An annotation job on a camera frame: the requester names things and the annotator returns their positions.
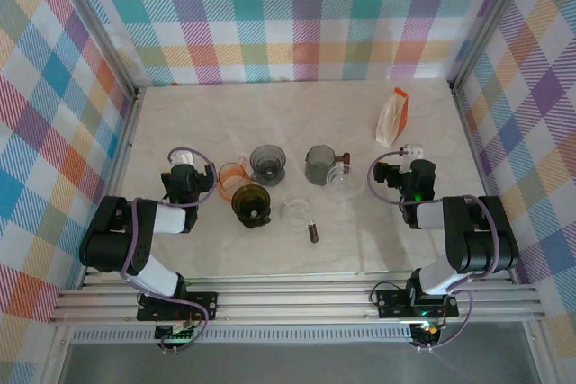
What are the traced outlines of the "grey transparent coffee dripper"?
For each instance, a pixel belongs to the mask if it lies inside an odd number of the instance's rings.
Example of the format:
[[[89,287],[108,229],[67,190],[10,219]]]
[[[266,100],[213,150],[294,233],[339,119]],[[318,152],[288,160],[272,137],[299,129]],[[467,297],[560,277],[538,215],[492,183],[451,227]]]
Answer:
[[[257,147],[250,155],[252,169],[251,179],[263,186],[276,186],[285,177],[286,156],[284,151],[275,145]]]

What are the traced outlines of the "right controller circuit board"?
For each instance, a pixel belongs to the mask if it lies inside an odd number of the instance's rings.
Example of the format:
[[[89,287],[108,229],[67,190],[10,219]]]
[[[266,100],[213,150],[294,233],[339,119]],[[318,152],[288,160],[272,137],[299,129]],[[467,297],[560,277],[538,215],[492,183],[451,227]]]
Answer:
[[[444,325],[428,322],[410,324],[410,343],[417,348],[429,348],[439,343]]]

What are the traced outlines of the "olive transparent coffee dripper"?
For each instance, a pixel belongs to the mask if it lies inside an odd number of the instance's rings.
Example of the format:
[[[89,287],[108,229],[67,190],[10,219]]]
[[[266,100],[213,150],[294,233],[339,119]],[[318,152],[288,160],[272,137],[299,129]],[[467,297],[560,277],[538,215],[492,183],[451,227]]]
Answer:
[[[271,221],[271,198],[268,191],[258,185],[249,184],[238,188],[231,200],[237,219],[246,228],[258,228]]]

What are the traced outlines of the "aluminium mounting rail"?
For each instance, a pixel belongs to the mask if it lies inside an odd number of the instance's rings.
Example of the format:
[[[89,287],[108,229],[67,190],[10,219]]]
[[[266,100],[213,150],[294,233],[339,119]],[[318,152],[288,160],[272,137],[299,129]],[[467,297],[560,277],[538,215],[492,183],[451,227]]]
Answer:
[[[219,325],[374,324],[374,286],[404,285],[405,272],[344,272],[187,280],[189,291],[215,291]],[[540,320],[545,311],[536,288],[507,272],[463,285],[458,319],[476,322]],[[136,323],[137,292],[117,276],[89,272],[77,290],[60,293],[50,322],[63,326]]]

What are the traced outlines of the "coffee filter bag orange top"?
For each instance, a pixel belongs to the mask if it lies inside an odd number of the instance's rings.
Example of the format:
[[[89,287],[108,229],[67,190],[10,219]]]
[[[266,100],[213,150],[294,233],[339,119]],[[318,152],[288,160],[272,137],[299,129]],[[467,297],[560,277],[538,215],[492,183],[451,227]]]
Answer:
[[[375,140],[391,148],[408,123],[409,94],[395,87],[392,96],[384,104],[375,131]]]

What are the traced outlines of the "left controller circuit board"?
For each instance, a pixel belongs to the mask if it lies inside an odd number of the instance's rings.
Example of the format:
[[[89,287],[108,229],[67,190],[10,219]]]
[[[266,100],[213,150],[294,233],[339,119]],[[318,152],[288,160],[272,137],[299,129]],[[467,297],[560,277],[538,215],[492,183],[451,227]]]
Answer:
[[[154,338],[159,342],[164,339],[166,344],[184,344],[195,334],[196,325],[169,325],[162,323],[155,327]]]

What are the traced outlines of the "controller circuit board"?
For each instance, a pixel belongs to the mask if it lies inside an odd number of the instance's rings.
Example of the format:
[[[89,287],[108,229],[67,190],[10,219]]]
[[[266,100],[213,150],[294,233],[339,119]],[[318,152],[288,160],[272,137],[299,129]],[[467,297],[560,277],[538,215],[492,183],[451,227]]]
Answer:
[[[429,348],[439,343],[444,325],[428,322],[410,324],[410,343],[417,348]]]
[[[164,339],[166,344],[184,344],[195,334],[196,325],[169,325],[162,323],[155,327],[154,338],[159,342]]]

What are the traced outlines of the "aluminium side rail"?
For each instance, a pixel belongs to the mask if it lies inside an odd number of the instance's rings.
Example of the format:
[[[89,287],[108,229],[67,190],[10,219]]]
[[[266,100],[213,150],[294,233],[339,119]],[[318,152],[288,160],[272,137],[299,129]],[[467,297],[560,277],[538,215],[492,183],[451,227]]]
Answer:
[[[101,193],[100,200],[95,205],[94,211],[91,214],[92,217],[95,216],[99,204],[105,195],[116,195],[122,189],[122,183],[130,159],[131,148],[133,146],[133,140],[139,123],[146,91],[147,89],[145,87],[139,88],[130,103],[130,109],[127,113],[126,121],[122,129],[121,140],[116,148],[116,153],[113,159],[110,178],[105,184],[105,189]]]
[[[472,276],[473,280],[485,279],[497,272],[512,272],[518,265],[518,243],[510,226],[508,215],[499,196],[490,195],[488,177],[485,173],[482,159],[476,146],[476,139],[470,122],[467,120],[463,106],[463,97],[455,85],[450,85],[454,105],[458,111],[463,125],[468,146],[475,164],[475,170],[479,176],[483,195],[479,198],[482,206],[478,210],[480,219],[488,229],[492,237],[492,249],[494,259],[486,271],[481,271]]]

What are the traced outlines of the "clear transparent coffee dripper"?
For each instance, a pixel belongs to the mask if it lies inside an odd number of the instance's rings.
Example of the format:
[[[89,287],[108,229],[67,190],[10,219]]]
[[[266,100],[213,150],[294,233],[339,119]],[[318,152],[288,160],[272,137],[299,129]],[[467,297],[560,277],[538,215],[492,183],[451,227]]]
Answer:
[[[365,176],[352,165],[334,165],[328,170],[326,187],[332,199],[352,200],[363,191]]]

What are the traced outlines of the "orange transparent coffee server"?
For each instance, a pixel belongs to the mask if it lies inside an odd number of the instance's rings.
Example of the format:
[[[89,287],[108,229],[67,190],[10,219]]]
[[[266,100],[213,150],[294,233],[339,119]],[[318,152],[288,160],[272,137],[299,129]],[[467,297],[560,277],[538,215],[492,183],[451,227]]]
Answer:
[[[237,162],[229,162],[220,168],[217,185],[224,200],[231,201],[239,188],[252,184],[247,165],[248,161],[242,156]]]

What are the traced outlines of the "clear server with wooden handle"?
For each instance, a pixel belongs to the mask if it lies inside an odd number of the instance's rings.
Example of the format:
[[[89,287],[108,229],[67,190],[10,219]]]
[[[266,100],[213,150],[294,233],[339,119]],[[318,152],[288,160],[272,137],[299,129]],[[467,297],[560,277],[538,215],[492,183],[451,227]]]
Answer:
[[[307,228],[309,239],[313,244],[320,241],[310,199],[287,195],[280,207],[280,218],[291,228]]]

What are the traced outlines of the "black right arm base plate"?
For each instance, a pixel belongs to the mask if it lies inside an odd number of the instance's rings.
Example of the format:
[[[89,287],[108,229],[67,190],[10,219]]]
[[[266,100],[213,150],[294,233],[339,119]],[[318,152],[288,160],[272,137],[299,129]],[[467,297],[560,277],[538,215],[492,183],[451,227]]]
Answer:
[[[378,290],[376,300],[379,318],[444,318],[458,317],[455,297],[447,295],[408,294],[406,290]]]

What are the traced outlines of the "grey server with wooden handle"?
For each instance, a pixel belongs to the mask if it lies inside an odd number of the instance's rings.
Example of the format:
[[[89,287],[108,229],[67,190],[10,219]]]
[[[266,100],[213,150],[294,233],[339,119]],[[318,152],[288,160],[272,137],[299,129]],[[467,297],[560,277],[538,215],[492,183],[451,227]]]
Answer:
[[[332,147],[316,145],[307,152],[304,174],[311,184],[325,186],[329,170],[337,163],[349,165],[350,159],[351,155],[348,152],[342,156],[337,156]]]

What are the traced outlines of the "aluminium frame post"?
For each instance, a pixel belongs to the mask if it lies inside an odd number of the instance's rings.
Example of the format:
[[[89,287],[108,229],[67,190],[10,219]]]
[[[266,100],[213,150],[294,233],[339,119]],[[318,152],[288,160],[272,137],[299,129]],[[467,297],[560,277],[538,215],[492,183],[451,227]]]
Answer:
[[[475,18],[470,36],[467,36],[456,56],[453,71],[449,74],[448,83],[453,95],[456,95],[464,87],[485,50],[493,32],[500,23],[512,0],[483,0],[479,12],[480,18]]]
[[[76,8],[76,13],[82,20],[98,48],[101,50],[103,58],[109,64],[110,69],[117,78],[121,88],[132,99],[137,96],[138,87],[131,80],[130,74],[123,65],[120,55],[116,51],[109,38],[102,22],[98,18],[90,0],[70,0]]]

